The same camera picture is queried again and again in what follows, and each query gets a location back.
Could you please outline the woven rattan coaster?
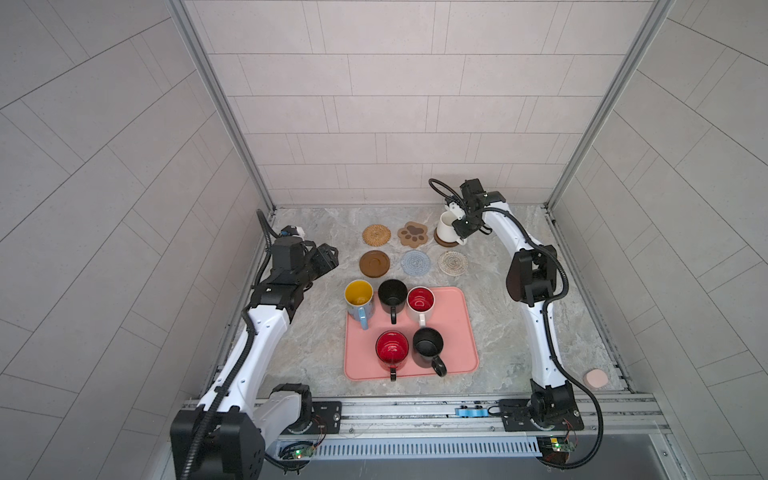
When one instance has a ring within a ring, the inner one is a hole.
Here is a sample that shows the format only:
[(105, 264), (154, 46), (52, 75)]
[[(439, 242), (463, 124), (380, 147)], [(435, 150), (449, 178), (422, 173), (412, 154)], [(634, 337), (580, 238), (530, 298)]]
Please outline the woven rattan coaster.
[(362, 233), (362, 239), (365, 244), (373, 247), (380, 247), (389, 242), (391, 231), (382, 224), (372, 224), (366, 227)]

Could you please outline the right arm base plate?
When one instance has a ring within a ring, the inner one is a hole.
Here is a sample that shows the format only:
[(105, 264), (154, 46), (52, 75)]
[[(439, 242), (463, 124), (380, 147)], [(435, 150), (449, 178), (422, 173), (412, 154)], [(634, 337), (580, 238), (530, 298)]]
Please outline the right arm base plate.
[(529, 399), (502, 399), (497, 404), (499, 417), (506, 432), (565, 432), (568, 429), (582, 431), (583, 418), (577, 408), (556, 413), (552, 418), (536, 420)]

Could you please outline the white lace coaster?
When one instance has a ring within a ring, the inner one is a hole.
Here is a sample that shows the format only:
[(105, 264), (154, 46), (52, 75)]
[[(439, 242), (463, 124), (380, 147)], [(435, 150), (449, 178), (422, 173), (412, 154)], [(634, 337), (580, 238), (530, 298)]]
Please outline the white lace coaster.
[(457, 277), (468, 270), (467, 257), (456, 251), (446, 251), (438, 258), (438, 267), (446, 275)]

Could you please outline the black mug back row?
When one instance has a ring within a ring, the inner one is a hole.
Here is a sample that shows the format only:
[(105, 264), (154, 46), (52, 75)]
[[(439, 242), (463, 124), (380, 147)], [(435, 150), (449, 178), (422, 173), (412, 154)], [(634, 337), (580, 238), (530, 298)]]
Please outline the black mug back row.
[(390, 316), (392, 325), (397, 324), (397, 315), (404, 309), (407, 295), (408, 288), (401, 280), (389, 279), (379, 286), (378, 298), (382, 308)]

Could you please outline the grey felt round coaster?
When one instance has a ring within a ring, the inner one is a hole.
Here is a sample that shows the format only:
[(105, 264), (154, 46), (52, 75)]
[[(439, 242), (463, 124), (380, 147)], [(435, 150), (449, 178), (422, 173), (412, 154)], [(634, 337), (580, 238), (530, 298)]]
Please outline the grey felt round coaster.
[(430, 271), (431, 260), (426, 253), (412, 250), (403, 255), (401, 267), (406, 275), (421, 277)]

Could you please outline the cork paw print coaster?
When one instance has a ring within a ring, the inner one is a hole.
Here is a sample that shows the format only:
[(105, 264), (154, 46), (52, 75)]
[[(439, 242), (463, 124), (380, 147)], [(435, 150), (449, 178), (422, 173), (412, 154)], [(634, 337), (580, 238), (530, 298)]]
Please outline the cork paw print coaster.
[(428, 227), (413, 221), (409, 221), (401, 227), (397, 236), (402, 245), (413, 249), (425, 245), (429, 241)]

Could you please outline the blue mug yellow inside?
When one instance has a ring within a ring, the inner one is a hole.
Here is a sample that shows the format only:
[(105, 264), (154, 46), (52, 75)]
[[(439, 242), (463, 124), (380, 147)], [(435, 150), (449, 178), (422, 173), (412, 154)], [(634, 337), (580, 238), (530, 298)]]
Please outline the blue mug yellow inside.
[(368, 330), (375, 311), (374, 290), (365, 280), (350, 282), (344, 291), (347, 314), (357, 321), (363, 330)]

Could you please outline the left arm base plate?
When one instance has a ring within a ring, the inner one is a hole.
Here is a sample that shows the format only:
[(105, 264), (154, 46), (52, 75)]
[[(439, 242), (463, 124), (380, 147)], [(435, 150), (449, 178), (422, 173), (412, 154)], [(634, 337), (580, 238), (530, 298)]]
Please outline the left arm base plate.
[(283, 433), (287, 435), (338, 434), (340, 431), (342, 407), (341, 401), (314, 400), (310, 423), (302, 429), (287, 427)]

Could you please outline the brown wooden coaster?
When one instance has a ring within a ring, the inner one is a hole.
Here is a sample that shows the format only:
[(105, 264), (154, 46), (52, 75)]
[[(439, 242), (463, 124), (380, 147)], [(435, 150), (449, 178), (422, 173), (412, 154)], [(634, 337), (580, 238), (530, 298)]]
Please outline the brown wooden coaster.
[(454, 242), (443, 241), (439, 237), (439, 235), (438, 235), (436, 230), (433, 232), (433, 237), (434, 237), (434, 240), (436, 241), (436, 243), (439, 244), (440, 246), (444, 247), (444, 248), (454, 248), (454, 247), (460, 246), (460, 244), (458, 242), (455, 242), (455, 241)]
[(363, 275), (379, 278), (389, 271), (390, 258), (381, 250), (370, 250), (361, 256), (359, 268)]

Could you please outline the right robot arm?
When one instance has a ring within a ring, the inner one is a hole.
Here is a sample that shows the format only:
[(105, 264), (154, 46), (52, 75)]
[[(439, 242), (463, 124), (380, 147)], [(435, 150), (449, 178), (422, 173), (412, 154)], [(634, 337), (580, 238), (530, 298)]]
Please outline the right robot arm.
[(567, 296), (569, 280), (556, 248), (534, 239), (511, 213), (504, 196), (486, 191), (478, 179), (464, 181), (458, 191), (436, 178), (429, 179), (428, 184), (444, 197), (448, 210), (457, 216), (450, 223), (450, 230), (461, 240), (477, 231), (494, 233), (512, 257), (506, 289), (526, 317), (532, 355), (529, 411), (534, 424), (544, 429), (575, 416), (574, 390), (578, 388), (593, 402), (597, 431), (603, 432), (603, 415), (595, 395), (564, 368), (559, 358), (549, 306)]

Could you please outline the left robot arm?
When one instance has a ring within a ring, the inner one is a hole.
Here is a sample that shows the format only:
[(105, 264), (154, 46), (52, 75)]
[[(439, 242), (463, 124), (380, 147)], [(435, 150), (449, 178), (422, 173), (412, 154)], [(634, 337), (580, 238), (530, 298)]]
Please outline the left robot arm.
[(245, 328), (197, 406), (180, 410), (170, 427), (179, 479), (256, 479), (266, 463), (284, 472), (298, 472), (306, 464), (278, 459), (268, 449), (284, 430), (312, 425), (309, 386), (280, 384), (262, 404), (256, 397), (305, 292), (338, 266), (338, 251), (305, 239), (299, 227), (276, 232), (263, 213), (257, 217), (265, 234), (266, 256), (241, 312)]

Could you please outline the white mug red inside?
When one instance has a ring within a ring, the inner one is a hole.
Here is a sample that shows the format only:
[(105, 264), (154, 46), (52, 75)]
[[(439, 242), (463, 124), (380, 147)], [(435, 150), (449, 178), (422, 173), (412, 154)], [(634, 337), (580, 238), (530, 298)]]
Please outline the white mug red inside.
[(431, 289), (416, 286), (408, 291), (406, 313), (420, 327), (425, 327), (432, 316), (435, 302), (435, 294)]

